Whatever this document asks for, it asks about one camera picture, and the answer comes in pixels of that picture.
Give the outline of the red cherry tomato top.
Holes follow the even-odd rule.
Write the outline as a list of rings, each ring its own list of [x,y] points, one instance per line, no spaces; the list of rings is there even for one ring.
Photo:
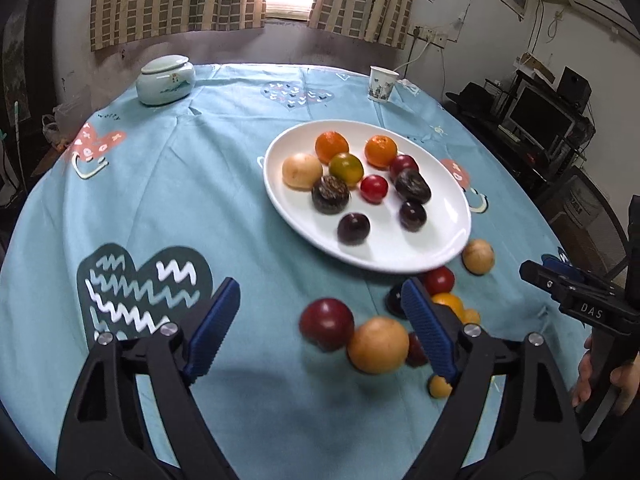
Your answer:
[[[427,271],[422,276],[422,283],[430,296],[449,294],[454,289],[456,277],[446,266]]]

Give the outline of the large beige pear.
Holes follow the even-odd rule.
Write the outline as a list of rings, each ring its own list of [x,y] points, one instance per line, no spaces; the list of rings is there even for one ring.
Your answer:
[[[409,352],[409,334],[399,322],[384,316],[370,318],[352,334],[346,347],[349,361],[357,370],[381,375],[397,370]]]

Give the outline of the dark passion fruit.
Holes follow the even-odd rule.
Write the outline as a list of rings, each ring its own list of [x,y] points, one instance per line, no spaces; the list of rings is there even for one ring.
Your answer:
[[[395,179],[397,193],[404,200],[426,204],[432,198],[432,191],[418,170],[406,168]]]

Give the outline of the dark plum top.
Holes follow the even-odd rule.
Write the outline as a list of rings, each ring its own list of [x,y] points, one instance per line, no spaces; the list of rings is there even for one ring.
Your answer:
[[[407,318],[407,315],[405,314],[405,311],[401,305],[401,289],[401,283],[394,285],[390,289],[385,297],[385,307],[391,315],[396,316],[396,318],[405,320]]]

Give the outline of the red cherry tomato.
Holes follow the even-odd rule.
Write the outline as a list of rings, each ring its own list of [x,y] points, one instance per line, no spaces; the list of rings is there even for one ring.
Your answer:
[[[361,180],[359,191],[366,202],[379,205],[388,193],[388,182],[379,174],[369,174]]]
[[[422,276],[422,283],[430,296],[449,294],[454,289],[456,277],[446,266],[427,271]]]

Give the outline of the dark red plum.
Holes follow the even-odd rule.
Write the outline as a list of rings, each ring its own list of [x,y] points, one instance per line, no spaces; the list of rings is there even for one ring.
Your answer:
[[[422,344],[415,332],[411,332],[408,336],[409,348],[406,357],[406,364],[410,367],[417,368],[425,366],[428,363]]]

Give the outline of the small dark plum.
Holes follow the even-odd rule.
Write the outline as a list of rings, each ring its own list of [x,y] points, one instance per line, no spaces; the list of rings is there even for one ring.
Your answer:
[[[427,213],[422,204],[415,200],[405,200],[399,208],[399,221],[410,232],[418,232],[427,222]]]

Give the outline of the large red plum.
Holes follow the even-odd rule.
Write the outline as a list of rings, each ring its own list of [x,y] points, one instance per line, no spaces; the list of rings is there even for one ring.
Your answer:
[[[355,331],[352,310],[335,298],[314,300],[303,310],[298,322],[306,341],[324,352],[344,348]]]

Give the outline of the striped beige melon fruit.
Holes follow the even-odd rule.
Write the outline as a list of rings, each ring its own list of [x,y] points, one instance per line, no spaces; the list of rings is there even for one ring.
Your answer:
[[[486,240],[470,240],[461,254],[462,263],[466,270],[474,275],[485,275],[495,265],[494,248]]]

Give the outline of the green yellow tomato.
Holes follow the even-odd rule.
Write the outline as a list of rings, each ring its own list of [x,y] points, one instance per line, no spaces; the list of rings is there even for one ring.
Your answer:
[[[334,155],[329,161],[329,174],[341,179],[349,188],[354,188],[363,178],[364,170],[360,159],[344,152]]]

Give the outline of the orange yellow tomato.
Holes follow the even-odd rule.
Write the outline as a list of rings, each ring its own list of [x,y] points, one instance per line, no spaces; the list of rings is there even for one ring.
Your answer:
[[[462,300],[451,292],[440,292],[431,296],[434,304],[448,307],[461,321],[465,318],[465,308]]]

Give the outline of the blue patterned tablecloth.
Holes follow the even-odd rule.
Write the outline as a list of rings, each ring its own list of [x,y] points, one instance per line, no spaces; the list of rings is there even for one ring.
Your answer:
[[[90,117],[96,136],[124,138],[92,172],[70,156],[39,181],[17,220],[1,269],[1,400],[39,457],[55,462],[66,406],[95,328],[146,333],[166,304],[126,313],[112,298],[78,292],[102,270],[152,280],[163,270],[189,289],[182,246],[215,281],[241,286],[242,302],[210,372],[193,394],[210,431],[243,479],[399,479],[424,445],[442,402],[427,367],[358,373],[343,352],[303,341],[298,317],[319,297],[344,301],[358,322],[384,310],[389,275],[320,252],[278,215],[260,160],[301,122],[350,119],[392,130],[468,174],[488,208],[472,234],[494,248],[490,273],[452,263],[454,289],[491,335],[543,334],[574,382],[585,329],[522,282],[518,268],[558,249],[538,209],[500,164],[433,98],[401,87],[368,97],[365,76],[326,67],[205,65],[190,96],[142,105],[127,90]]]

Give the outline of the orange mandarin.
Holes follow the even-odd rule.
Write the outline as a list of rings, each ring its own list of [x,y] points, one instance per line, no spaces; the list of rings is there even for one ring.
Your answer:
[[[364,156],[369,165],[385,170],[398,154],[396,142],[389,136],[371,136],[364,146]]]
[[[331,159],[341,153],[349,152],[349,144],[344,136],[337,131],[325,131],[317,136],[314,150],[320,162],[327,165]]]

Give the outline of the beige pear front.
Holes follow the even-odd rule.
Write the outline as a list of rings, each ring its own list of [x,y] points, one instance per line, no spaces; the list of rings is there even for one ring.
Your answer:
[[[323,176],[320,160],[308,153],[296,153],[282,162],[282,180],[289,188],[299,191],[310,191]]]

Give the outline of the brown passion fruit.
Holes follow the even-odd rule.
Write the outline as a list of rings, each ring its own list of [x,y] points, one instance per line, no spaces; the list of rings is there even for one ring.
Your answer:
[[[339,214],[349,203],[349,188],[343,180],[328,174],[311,188],[311,200],[322,214]]]

